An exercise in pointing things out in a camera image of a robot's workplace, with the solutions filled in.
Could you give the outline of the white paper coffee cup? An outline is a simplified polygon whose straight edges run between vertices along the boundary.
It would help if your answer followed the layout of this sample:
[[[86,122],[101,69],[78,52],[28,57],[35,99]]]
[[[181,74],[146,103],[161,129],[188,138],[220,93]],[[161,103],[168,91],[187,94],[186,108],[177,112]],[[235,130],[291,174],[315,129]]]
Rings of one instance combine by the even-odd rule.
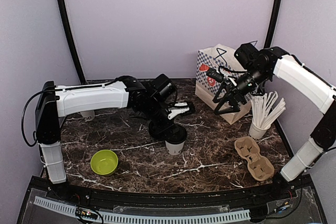
[[[168,141],[165,142],[166,149],[170,155],[176,156],[179,155],[184,147],[184,142],[181,143],[170,143]]]

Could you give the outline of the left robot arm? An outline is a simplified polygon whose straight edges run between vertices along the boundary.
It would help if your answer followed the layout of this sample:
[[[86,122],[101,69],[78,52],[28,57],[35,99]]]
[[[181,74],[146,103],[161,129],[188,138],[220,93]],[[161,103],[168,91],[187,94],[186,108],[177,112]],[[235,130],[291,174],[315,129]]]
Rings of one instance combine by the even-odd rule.
[[[36,94],[39,100],[33,136],[42,151],[54,193],[63,201],[74,197],[74,189],[66,183],[59,118],[106,108],[132,108],[152,122],[152,132],[161,139],[172,135],[173,119],[186,111],[186,103],[165,103],[175,90],[175,85],[164,74],[151,82],[131,76],[86,86],[55,86],[52,81],[46,82],[43,90]]]

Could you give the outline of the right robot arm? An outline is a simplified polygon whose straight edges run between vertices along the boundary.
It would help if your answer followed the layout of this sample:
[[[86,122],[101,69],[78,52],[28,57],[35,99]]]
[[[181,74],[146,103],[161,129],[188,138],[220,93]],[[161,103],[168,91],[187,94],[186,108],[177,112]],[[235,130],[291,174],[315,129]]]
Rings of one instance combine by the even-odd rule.
[[[335,143],[335,87],[280,47],[258,50],[250,43],[242,44],[234,53],[244,73],[229,84],[222,83],[213,98],[216,115],[236,113],[246,104],[245,96],[273,77],[286,81],[305,95],[323,114],[310,138],[281,169],[280,179],[268,188],[273,200],[288,191],[288,184],[296,179]]]

